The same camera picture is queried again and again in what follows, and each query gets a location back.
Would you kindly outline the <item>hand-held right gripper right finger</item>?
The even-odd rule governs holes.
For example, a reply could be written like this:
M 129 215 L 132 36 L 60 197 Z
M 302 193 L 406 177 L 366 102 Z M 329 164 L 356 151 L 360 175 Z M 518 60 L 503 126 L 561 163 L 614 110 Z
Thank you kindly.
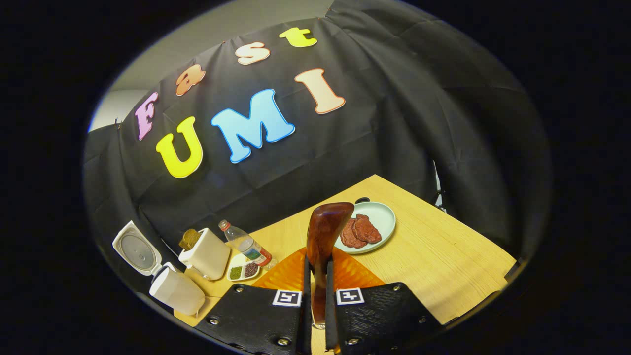
M 411 355 L 444 328 L 405 283 L 385 283 L 338 248 L 327 271 L 325 341 L 337 355 Z

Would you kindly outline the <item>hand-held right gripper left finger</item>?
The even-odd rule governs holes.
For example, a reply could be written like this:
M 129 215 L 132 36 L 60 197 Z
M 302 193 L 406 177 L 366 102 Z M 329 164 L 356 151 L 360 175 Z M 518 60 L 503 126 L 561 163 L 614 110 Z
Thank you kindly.
M 301 248 L 253 285 L 230 284 L 195 329 L 240 355 L 311 354 L 308 271 Z

